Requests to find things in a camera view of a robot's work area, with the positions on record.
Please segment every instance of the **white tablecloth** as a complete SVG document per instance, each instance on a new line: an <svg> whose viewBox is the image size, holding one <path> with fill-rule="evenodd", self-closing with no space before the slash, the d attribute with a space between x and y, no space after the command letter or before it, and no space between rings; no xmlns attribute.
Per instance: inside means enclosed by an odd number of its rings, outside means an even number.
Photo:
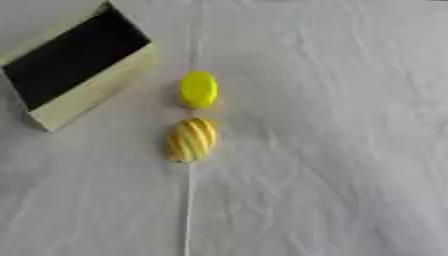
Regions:
<svg viewBox="0 0 448 256"><path fill-rule="evenodd" d="M448 2L114 2L159 47L140 82L50 135L1 81L1 255L448 255ZM91 5L2 1L0 53ZM190 69L212 108L174 104ZM166 162L191 115L216 150Z"/></svg>

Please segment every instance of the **egg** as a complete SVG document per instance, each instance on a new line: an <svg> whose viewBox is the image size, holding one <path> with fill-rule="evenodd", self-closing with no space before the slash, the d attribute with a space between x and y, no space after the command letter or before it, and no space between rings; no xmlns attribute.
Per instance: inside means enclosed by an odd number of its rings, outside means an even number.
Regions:
<svg viewBox="0 0 448 256"><path fill-rule="evenodd" d="M167 158L190 163L204 158L216 143L216 128L211 120L193 118L176 124L166 138Z"/></svg>

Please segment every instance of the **table surface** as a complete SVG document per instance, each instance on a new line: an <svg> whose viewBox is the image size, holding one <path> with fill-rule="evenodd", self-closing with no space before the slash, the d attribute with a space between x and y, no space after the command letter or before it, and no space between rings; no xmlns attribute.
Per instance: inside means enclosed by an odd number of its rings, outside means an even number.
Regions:
<svg viewBox="0 0 448 256"><path fill-rule="evenodd" d="M46 134L0 82L2 255L448 255L448 2L113 2L159 48L135 85ZM94 4L2 1L0 53ZM212 108L175 104L191 69ZM165 161L192 115L218 146Z"/></svg>

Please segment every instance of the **yellow bottle cap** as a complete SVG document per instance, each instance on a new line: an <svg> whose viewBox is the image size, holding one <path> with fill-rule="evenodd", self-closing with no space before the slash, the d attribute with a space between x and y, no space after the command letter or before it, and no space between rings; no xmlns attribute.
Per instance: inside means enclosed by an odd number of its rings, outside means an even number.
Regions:
<svg viewBox="0 0 448 256"><path fill-rule="evenodd" d="M187 107L205 108L215 101L218 95L218 83L207 72L191 71L180 82L180 95Z"/></svg>

